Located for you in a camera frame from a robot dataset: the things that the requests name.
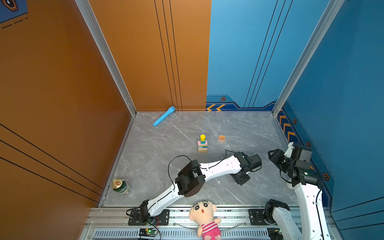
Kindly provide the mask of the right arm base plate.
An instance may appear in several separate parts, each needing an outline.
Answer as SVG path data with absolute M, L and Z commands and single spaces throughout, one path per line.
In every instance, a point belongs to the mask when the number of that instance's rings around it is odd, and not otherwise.
M 262 209 L 249 209 L 248 213 L 252 226 L 276 225 L 274 220 L 268 219 L 265 216 Z

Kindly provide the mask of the aluminium front rail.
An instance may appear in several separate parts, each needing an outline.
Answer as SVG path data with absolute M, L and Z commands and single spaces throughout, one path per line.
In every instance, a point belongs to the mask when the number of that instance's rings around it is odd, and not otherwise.
M 321 233 L 306 224 L 297 207 L 216 206 L 201 201 L 192 207 L 169 207 L 159 216 L 144 216 L 140 209 L 92 209 L 82 240 L 311 240 L 342 239 L 331 217 L 322 218 Z

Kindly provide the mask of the plush doll pink shirt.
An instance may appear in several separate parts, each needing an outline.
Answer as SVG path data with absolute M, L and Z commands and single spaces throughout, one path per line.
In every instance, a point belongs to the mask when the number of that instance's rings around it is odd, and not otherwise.
M 221 240 L 222 234 L 218 224 L 221 219 L 214 218 L 217 206 L 210 201 L 201 201 L 194 204 L 189 211 L 191 221 L 199 225 L 197 236 L 203 240 Z

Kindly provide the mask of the natural wood rectangular block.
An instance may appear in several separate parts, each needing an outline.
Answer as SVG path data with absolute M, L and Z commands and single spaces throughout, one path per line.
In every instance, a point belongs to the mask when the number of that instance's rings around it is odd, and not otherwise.
M 207 148 L 198 148 L 199 153 L 206 153 L 208 151 Z

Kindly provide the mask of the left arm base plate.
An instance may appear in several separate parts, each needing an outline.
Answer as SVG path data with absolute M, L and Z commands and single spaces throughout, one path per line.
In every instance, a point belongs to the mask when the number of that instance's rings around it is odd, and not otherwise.
M 150 216 L 149 214 L 142 214 L 140 209 L 129 209 L 126 211 L 129 218 L 129 226 L 167 226 L 170 219 L 170 211 L 163 210 L 159 216 Z

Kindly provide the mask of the circuit board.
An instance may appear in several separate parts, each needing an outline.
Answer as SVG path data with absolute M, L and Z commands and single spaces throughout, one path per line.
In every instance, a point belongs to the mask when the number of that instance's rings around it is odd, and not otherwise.
M 284 237 L 279 228 L 267 228 L 271 240 L 283 240 Z
M 154 228 L 152 229 L 141 228 L 138 233 L 139 240 L 156 240 L 159 238 L 160 238 L 159 231 Z

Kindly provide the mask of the left circuit board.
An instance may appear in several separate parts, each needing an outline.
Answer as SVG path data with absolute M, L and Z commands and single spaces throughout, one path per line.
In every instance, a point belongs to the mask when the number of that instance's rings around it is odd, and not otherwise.
M 152 229 L 141 228 L 138 233 L 139 240 L 156 240 L 159 238 L 160 238 L 159 231 L 154 228 Z

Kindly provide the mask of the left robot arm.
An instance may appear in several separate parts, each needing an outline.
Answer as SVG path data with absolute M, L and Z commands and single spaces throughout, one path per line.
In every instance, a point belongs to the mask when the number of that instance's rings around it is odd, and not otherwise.
M 248 156 L 243 152 L 235 152 L 232 156 L 213 163 L 190 162 L 178 173 L 171 186 L 159 196 L 145 200 L 140 206 L 141 219 L 156 217 L 165 208 L 180 198 L 189 198 L 196 195 L 204 183 L 212 179 L 230 175 L 240 186 L 250 177 L 248 173 L 256 172 L 262 167 L 262 160 L 258 155 Z

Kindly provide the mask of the white tape roll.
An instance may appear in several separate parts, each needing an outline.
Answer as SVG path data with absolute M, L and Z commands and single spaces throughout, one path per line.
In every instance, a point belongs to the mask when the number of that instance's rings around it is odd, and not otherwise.
M 113 191 L 120 195 L 128 195 L 131 192 L 131 186 L 122 178 L 116 178 L 112 181 Z

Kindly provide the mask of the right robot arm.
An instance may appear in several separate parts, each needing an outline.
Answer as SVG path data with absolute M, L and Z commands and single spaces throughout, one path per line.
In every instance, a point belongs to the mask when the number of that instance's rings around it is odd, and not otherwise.
M 310 162 L 312 150 L 290 142 L 288 149 L 276 149 L 268 152 L 271 162 L 278 167 L 280 173 L 290 178 L 286 183 L 298 198 L 302 229 L 293 220 L 287 204 L 269 200 L 264 209 L 267 224 L 276 224 L 284 240 L 330 240 L 325 212 L 323 208 L 324 186 L 322 177 Z

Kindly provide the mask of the cyan toy microphone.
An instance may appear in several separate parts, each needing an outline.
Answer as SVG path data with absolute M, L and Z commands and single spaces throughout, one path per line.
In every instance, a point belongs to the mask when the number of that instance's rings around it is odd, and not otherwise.
M 156 127 L 158 124 L 160 124 L 165 118 L 167 118 L 170 114 L 172 114 L 175 111 L 175 107 L 171 106 L 168 108 L 168 110 L 163 113 L 154 123 L 153 126 Z

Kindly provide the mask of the right circuit board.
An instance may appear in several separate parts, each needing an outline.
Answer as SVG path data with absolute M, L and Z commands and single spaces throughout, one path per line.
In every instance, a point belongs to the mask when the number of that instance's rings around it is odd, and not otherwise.
M 284 237 L 279 228 L 267 228 L 271 240 L 283 240 Z

